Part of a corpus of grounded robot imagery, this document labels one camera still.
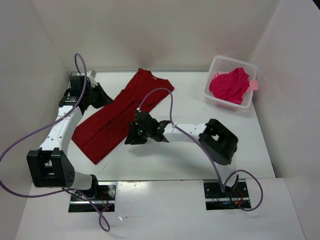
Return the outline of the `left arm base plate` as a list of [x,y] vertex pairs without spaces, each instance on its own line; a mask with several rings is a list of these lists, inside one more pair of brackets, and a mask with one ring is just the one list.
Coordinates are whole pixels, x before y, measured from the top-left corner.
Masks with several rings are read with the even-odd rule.
[[[112,181],[99,181],[95,189],[81,190],[99,210],[105,212],[115,211],[117,183]],[[69,213],[90,213],[96,210],[90,202],[78,191],[68,191],[70,194]]]

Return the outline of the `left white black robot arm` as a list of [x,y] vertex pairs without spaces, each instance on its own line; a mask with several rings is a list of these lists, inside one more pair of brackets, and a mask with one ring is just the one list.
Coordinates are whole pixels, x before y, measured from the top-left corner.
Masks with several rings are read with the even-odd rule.
[[89,200],[100,194],[97,177],[75,171],[67,157],[74,131],[89,106],[99,109],[113,100],[96,81],[96,72],[72,75],[70,87],[59,101],[57,123],[37,150],[26,156],[33,184],[37,188],[81,190]]

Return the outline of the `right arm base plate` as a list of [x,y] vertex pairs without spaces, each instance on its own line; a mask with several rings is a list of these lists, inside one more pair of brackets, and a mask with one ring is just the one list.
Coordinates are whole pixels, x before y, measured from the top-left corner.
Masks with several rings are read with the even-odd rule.
[[251,209],[249,192],[245,181],[240,181],[232,193],[227,190],[221,192],[220,184],[217,181],[204,181],[204,196],[206,210],[234,210]]

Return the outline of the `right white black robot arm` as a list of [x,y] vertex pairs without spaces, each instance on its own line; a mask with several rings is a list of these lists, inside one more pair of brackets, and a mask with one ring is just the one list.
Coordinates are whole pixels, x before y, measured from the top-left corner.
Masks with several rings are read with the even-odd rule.
[[130,123],[126,145],[142,145],[148,139],[156,142],[189,142],[197,144],[214,165],[229,166],[238,149],[238,138],[222,123],[174,124],[157,121],[146,111],[137,111]]

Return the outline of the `dark red t shirt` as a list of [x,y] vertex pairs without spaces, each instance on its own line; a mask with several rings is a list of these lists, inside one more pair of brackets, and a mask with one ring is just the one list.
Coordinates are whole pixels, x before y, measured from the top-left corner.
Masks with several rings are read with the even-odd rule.
[[91,115],[73,133],[72,140],[84,155],[98,164],[127,136],[135,111],[144,97],[155,89],[175,88],[167,79],[140,68],[113,103]]

